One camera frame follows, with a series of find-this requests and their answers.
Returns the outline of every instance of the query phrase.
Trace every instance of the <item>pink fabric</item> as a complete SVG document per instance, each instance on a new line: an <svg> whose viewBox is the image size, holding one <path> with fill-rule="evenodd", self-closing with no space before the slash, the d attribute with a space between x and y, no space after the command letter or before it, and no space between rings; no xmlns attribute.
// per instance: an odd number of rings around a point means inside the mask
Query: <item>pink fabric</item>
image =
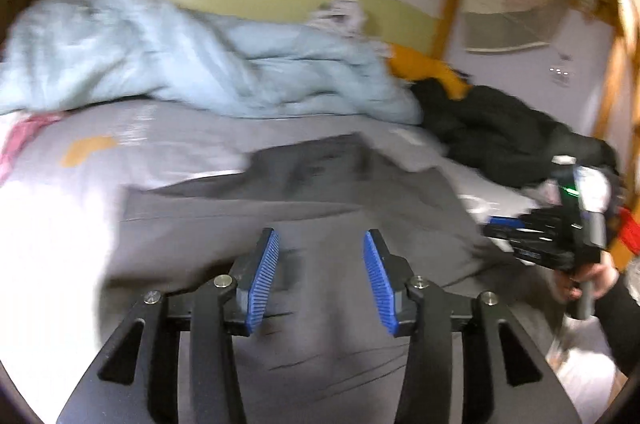
<svg viewBox="0 0 640 424"><path fill-rule="evenodd" d="M22 149L41 131L44 127L60 121L65 114L33 114L27 119L23 119L14 125L9 131L9 135L4 141L2 153L0 153L0 185L11 175L14 170L14 162Z"/></svg>

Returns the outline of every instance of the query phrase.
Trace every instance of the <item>white sheet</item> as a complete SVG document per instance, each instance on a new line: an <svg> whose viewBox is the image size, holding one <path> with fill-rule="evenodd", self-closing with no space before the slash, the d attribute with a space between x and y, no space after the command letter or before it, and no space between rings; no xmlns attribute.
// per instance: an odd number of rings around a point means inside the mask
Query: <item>white sheet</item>
<svg viewBox="0 0 640 424"><path fill-rule="evenodd" d="M450 162L419 128L361 116L248 120L134 100L93 107L46 128L0 189L0 360L27 403L54 423L97 354L97 293L116 242L123 185L159 187L242 170L252 151L359 131L409 171L439 166L461 195L514 215L534 206ZM62 167L79 139L116 146Z"/></svg>

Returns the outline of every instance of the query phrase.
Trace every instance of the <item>orange patch on sheet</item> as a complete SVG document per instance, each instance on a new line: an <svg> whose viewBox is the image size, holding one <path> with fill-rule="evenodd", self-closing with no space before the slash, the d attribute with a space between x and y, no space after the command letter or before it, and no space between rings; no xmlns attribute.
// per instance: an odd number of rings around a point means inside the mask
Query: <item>orange patch on sheet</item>
<svg viewBox="0 0 640 424"><path fill-rule="evenodd" d="M97 137L86 137L74 141L62 158L60 165L64 168L73 168L82 164L94 152L102 149L113 148L118 146L116 141L110 135L98 135Z"/></svg>

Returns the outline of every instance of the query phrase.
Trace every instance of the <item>yellow cloth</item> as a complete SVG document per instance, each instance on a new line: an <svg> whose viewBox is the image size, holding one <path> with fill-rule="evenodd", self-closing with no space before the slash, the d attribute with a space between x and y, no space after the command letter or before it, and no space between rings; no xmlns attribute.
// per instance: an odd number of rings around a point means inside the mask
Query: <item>yellow cloth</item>
<svg viewBox="0 0 640 424"><path fill-rule="evenodd" d="M393 54L387 62L394 76L407 81L436 78L442 83L450 99L462 99L471 88L444 61L430 58L416 49L395 43L388 45Z"/></svg>

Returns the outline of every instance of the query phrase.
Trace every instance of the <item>person's arm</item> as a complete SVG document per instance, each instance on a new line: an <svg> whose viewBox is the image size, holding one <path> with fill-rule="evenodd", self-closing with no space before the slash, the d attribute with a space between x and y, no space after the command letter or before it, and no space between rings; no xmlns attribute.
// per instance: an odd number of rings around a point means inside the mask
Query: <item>person's arm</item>
<svg viewBox="0 0 640 424"><path fill-rule="evenodd" d="M633 269L638 265L638 262L632 262L629 267ZM640 360L640 306L630 293L628 277L618 274L609 253L602 254L600 263L587 265L572 277L558 271L554 276L556 289L566 301L582 295L576 282L593 281L595 315L600 320L616 365L628 375ZM634 291L640 293L640 285Z"/></svg>
<svg viewBox="0 0 640 424"><path fill-rule="evenodd" d="M616 365L628 375L640 360L640 306L629 292L626 276L620 276L609 292L596 301L595 315Z"/></svg>

